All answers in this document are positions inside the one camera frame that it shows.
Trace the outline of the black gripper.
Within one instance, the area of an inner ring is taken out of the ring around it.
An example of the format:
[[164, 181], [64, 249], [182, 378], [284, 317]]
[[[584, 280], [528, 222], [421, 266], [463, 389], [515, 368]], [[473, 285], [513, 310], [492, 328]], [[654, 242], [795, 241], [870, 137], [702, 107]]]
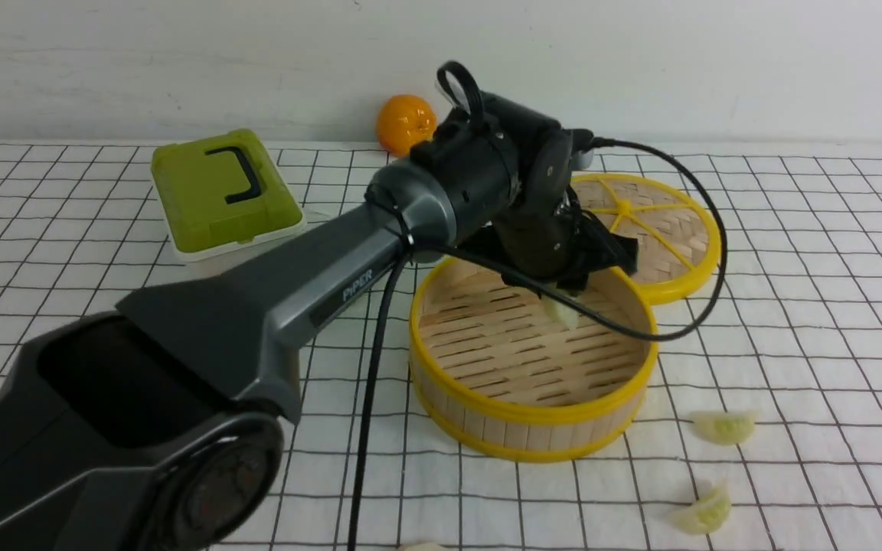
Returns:
[[638, 241], [612, 233], [573, 191], [546, 215], [506, 210], [459, 248], [574, 298], [585, 292], [592, 273], [620, 268], [633, 276], [638, 269]]

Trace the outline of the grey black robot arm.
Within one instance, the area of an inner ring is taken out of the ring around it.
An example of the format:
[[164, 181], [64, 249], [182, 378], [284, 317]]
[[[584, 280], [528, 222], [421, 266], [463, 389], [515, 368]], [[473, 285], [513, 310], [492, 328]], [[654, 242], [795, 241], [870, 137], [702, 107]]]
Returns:
[[483, 93], [365, 202], [205, 279], [143, 287], [21, 346], [0, 391], [0, 550], [201, 550], [260, 506], [301, 414], [299, 352], [410, 255], [459, 246], [577, 290], [638, 245], [578, 213], [599, 141]]

